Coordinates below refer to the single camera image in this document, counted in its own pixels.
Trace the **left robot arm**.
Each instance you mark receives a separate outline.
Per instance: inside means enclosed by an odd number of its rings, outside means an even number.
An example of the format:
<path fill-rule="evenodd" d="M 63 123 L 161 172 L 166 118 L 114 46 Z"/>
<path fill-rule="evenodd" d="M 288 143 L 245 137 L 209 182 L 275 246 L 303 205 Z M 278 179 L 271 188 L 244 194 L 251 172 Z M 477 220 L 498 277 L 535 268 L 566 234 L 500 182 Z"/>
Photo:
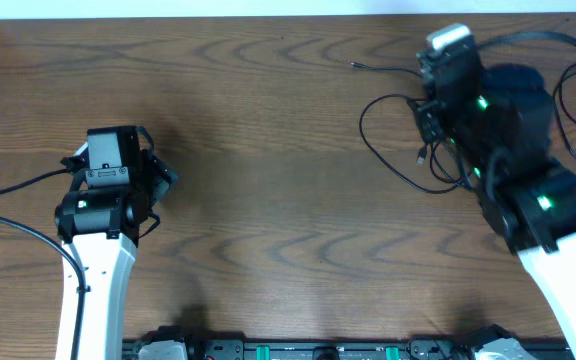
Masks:
<path fill-rule="evenodd" d="M 56 356 L 118 359 L 130 274 L 141 225 L 159 217 L 154 205 L 178 175 L 142 126 L 90 129 L 86 142 L 62 159 L 71 186 L 55 209 L 63 261 L 63 298 Z"/>

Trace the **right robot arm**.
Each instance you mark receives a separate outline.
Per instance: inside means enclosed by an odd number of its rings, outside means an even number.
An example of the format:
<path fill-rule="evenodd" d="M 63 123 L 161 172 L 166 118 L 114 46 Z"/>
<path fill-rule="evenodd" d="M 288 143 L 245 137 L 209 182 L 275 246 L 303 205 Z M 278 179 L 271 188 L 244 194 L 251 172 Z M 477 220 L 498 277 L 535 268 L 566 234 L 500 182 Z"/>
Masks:
<path fill-rule="evenodd" d="M 554 104 L 539 72 L 475 50 L 417 56 L 421 131 L 449 138 L 479 182 L 484 218 L 537 284 L 576 358 L 576 175 L 550 154 Z"/>

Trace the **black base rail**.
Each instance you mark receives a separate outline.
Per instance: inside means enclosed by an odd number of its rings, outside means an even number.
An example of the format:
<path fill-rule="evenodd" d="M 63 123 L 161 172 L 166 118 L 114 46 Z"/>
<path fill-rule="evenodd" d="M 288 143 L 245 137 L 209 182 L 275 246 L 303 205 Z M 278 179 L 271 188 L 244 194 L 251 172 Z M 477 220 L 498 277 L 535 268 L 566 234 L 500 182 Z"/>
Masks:
<path fill-rule="evenodd" d="M 571 359 L 559 344 L 521 344 L 502 338 L 473 348 L 448 340 L 413 338 L 403 342 L 251 342 L 235 339 L 126 341 L 121 357 L 129 360 L 476 360 Z"/>

